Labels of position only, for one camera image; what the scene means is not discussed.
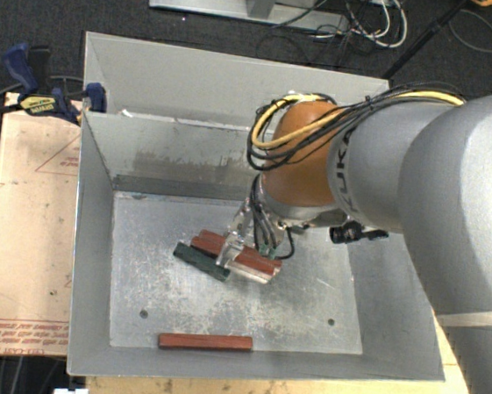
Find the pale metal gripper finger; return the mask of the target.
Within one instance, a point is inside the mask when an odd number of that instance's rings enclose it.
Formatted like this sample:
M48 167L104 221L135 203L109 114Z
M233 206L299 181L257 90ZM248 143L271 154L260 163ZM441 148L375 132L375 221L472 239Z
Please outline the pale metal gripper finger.
M269 283L275 276L273 270L265 272L265 270L260 270L257 268L251 268L250 266L244 265L241 262L229 261L228 269L239 276L248 279L249 281L255 281L257 283Z
M251 220L249 211L238 211L225 234L225 242L216 258L217 265L225 268L227 263L234 260L243 250L247 228Z

